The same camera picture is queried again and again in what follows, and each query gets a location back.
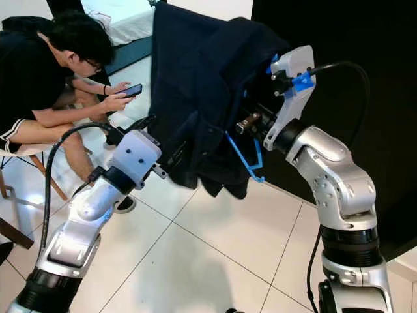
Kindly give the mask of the blue plastic hanger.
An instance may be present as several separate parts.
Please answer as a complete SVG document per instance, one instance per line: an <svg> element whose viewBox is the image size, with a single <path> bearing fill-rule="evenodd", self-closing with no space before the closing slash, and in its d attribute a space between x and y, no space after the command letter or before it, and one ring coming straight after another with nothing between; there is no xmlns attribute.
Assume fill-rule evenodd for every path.
<svg viewBox="0 0 417 313"><path fill-rule="evenodd" d="M225 132L226 142L236 154L239 163L253 180L264 183L266 177L258 175L257 170L263 169L263 141L256 138L235 135L235 120L238 107L242 101L268 101L269 91L272 90L269 66L273 60L279 59L279 54L274 54L268 63L263 65L263 71L253 74L248 81L233 86L229 90L229 128Z"/></svg>

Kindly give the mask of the navy pique shirt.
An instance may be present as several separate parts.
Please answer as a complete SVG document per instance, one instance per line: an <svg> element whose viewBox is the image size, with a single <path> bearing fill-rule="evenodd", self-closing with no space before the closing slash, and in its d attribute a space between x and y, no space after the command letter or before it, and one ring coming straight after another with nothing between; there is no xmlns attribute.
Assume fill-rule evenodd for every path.
<svg viewBox="0 0 417 313"><path fill-rule="evenodd" d="M288 42L261 23L229 21L160 2L154 8L149 134L160 144L163 167L177 143L187 140L187 172L175 184L211 196L247 194L250 176L226 142L229 90L263 71Z"/></svg>

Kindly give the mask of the blue smartphone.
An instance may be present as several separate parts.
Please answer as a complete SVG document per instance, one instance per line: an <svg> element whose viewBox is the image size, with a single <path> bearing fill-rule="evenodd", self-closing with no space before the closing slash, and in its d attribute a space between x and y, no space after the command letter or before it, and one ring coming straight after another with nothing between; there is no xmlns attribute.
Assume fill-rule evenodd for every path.
<svg viewBox="0 0 417 313"><path fill-rule="evenodd" d="M140 93L142 92L143 92L143 84L138 83L133 86L127 87L127 89L123 89L122 91L117 92L117 94L124 95L125 98L133 98L133 97L140 95Z"/></svg>

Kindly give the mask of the bed with white bedding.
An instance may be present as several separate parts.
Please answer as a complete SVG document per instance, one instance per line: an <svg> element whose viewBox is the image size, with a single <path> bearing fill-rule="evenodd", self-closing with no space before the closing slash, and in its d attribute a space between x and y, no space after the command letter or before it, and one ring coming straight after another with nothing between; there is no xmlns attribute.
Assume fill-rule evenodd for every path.
<svg viewBox="0 0 417 313"><path fill-rule="evenodd" d="M149 0L81 0L84 11L105 24L116 46L148 38L154 26Z"/></svg>

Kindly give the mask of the white chair with wooden legs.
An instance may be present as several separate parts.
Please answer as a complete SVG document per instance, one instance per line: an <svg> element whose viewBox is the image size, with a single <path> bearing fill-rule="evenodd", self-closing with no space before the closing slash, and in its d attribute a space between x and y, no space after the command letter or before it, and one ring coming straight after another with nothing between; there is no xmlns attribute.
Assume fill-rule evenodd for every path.
<svg viewBox="0 0 417 313"><path fill-rule="evenodd" d="M9 153L6 150L0 150L0 156L2 158L0 164L0 183L2 185L1 196L3 199L9 199L9 191L11 187L6 185L3 179L3 168L10 163L13 159L21 159L24 163L33 165L36 167L45 178L50 180L50 185L62 200L67 200L65 192L61 187L46 173L46 167L44 163L38 158L38 156L44 157L44 152L48 152L51 149L51 144L24 144L21 145L16 154Z"/></svg>

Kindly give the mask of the person in black shirt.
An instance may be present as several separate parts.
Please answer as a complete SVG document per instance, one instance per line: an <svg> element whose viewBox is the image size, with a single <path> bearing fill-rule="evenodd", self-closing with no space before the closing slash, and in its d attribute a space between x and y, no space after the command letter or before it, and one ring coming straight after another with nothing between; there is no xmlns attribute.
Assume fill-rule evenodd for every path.
<svg viewBox="0 0 417 313"><path fill-rule="evenodd" d="M115 57L100 21L77 10L52 19L9 17L0 32L0 148L60 143L72 171L83 180L93 165L74 123L108 123L125 108L129 82L93 80Z"/></svg>

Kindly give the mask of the dark wooden table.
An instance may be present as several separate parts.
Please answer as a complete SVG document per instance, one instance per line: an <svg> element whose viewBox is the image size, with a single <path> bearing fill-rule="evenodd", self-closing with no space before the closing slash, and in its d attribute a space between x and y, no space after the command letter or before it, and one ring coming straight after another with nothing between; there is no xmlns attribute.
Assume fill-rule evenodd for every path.
<svg viewBox="0 0 417 313"><path fill-rule="evenodd" d="M12 226L3 218L0 218L0 235L5 236L16 245L20 245L23 248L31 248L34 241L27 237L23 232Z"/></svg>

